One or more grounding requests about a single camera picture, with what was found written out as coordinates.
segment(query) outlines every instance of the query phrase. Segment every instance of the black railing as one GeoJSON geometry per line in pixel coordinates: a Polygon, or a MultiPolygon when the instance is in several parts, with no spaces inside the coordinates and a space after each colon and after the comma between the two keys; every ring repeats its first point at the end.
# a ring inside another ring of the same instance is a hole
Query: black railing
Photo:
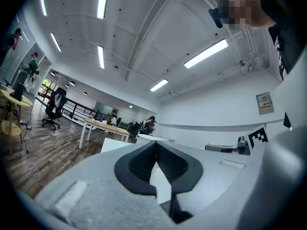
{"type": "MultiPolygon", "coordinates": [[[[51,88],[47,87],[46,85],[42,85],[38,91],[37,99],[47,105],[52,92],[53,90],[51,88]]],[[[95,111],[68,98],[67,102],[62,108],[62,115],[66,118],[81,122],[84,122],[84,120],[88,118],[94,118],[96,120],[103,121],[106,120],[107,117],[106,114],[95,111]]]]}

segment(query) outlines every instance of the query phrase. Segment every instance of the ceiling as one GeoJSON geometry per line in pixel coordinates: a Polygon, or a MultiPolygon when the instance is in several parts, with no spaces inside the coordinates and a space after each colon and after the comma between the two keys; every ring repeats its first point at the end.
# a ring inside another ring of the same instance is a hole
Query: ceiling
{"type": "MultiPolygon", "coordinates": [[[[109,95],[118,96],[118,92],[93,83],[107,83],[143,100],[165,100],[242,74],[240,60],[250,61],[243,31],[226,26],[218,29],[214,24],[208,13],[216,7],[214,0],[107,0],[103,20],[97,18],[98,0],[45,0],[47,16],[42,15],[39,0],[31,2],[45,38],[33,35],[40,46],[49,44],[42,49],[53,69],[109,95]],[[62,52],[51,40],[51,32],[62,52]],[[190,69],[184,66],[223,38],[227,48],[190,69]],[[104,47],[105,69],[99,66],[97,46],[104,47]],[[151,92],[164,78],[169,83],[151,92]]],[[[263,29],[254,34],[256,56],[264,58],[263,29]]]]}
{"type": "MultiPolygon", "coordinates": [[[[129,106],[133,103],[129,103],[126,102],[124,100],[121,100],[119,98],[116,98],[110,94],[104,93],[100,90],[97,90],[87,84],[84,84],[76,79],[73,79],[69,76],[66,76],[62,73],[58,75],[53,76],[52,74],[50,74],[52,71],[50,71],[47,75],[48,78],[50,78],[52,81],[54,81],[58,86],[60,86],[61,88],[65,89],[65,90],[74,90],[78,93],[84,93],[87,92],[87,96],[91,99],[94,99],[102,104],[105,104],[107,106],[113,107],[115,109],[128,109],[129,106]],[[69,84],[70,81],[74,81],[75,82],[75,86],[72,86],[69,84]]],[[[136,105],[133,105],[133,109],[134,112],[138,112],[139,110],[143,110],[143,111],[147,111],[141,107],[138,107],[136,105]]]]}

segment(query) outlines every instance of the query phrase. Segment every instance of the ceiling light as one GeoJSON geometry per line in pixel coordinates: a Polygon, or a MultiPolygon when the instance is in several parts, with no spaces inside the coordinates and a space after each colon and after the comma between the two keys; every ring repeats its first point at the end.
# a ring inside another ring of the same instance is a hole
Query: ceiling light
{"type": "Polygon", "coordinates": [[[24,34],[24,31],[23,31],[23,35],[24,35],[24,37],[26,38],[26,40],[27,40],[28,42],[30,42],[29,39],[27,38],[27,36],[24,34]]]}
{"type": "Polygon", "coordinates": [[[98,56],[99,56],[99,63],[101,68],[105,68],[105,63],[104,63],[104,48],[101,46],[98,46],[98,56]]]}
{"type": "Polygon", "coordinates": [[[56,37],[54,36],[53,33],[51,33],[51,37],[52,37],[54,43],[56,44],[56,46],[58,47],[58,50],[59,50],[60,52],[62,52],[62,50],[61,50],[61,48],[59,47],[59,44],[58,44],[58,42],[57,42],[57,40],[56,40],[56,37]]]}
{"type": "Polygon", "coordinates": [[[106,12],[106,0],[99,0],[97,17],[100,19],[104,19],[105,12],[106,12]]]}
{"type": "Polygon", "coordinates": [[[207,57],[219,52],[223,48],[228,47],[228,43],[225,39],[222,41],[214,44],[210,48],[206,49],[205,51],[202,51],[200,54],[189,60],[184,64],[186,68],[191,68],[192,66],[196,65],[197,63],[201,62],[202,60],[206,59],[207,57]]]}
{"type": "Polygon", "coordinates": [[[153,88],[151,88],[150,90],[152,92],[156,91],[157,89],[161,88],[163,85],[167,84],[168,81],[166,79],[163,79],[161,82],[159,82],[156,86],[154,86],[153,88]]]}
{"type": "Polygon", "coordinates": [[[40,0],[40,5],[42,7],[43,15],[47,16],[46,7],[45,7],[45,0],[40,0]]]}

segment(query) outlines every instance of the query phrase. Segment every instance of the mesh office chair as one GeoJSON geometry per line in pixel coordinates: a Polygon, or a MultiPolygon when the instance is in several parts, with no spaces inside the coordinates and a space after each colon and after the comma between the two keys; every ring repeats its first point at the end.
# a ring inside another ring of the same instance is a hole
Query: mesh office chair
{"type": "Polygon", "coordinates": [[[66,103],[66,101],[67,101],[66,91],[63,90],[62,88],[58,88],[55,92],[51,93],[50,101],[48,103],[48,106],[46,107],[46,113],[48,114],[49,119],[43,118],[42,122],[44,123],[42,123],[42,127],[44,127],[45,124],[52,124],[54,127],[53,129],[54,131],[56,130],[55,125],[57,125],[58,128],[60,127],[60,125],[54,122],[53,120],[62,117],[62,107],[66,103]],[[55,99],[57,94],[61,95],[61,101],[59,103],[58,108],[56,108],[55,106],[55,99]]]}

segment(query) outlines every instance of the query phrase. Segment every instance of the wooden floor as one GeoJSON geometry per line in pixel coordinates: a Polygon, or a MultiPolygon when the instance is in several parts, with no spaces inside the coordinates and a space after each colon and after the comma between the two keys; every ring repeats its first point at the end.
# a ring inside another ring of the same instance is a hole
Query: wooden floor
{"type": "MultiPolygon", "coordinates": [[[[85,133],[83,147],[79,149],[79,141],[82,132],[81,126],[62,117],[58,122],[61,127],[56,131],[52,125],[42,127],[42,119],[47,118],[46,107],[35,100],[31,112],[32,120],[29,124],[32,130],[28,130],[24,140],[29,153],[26,154],[24,144],[21,145],[20,137],[12,139],[13,160],[10,157],[7,136],[0,134],[0,155],[4,160],[7,173],[17,190],[35,197],[38,192],[56,176],[81,162],[83,159],[100,153],[105,137],[120,140],[121,136],[112,133],[105,134],[96,129],[91,132],[90,141],[86,141],[85,133]]],[[[22,108],[21,120],[30,120],[31,109],[22,108]]]]}

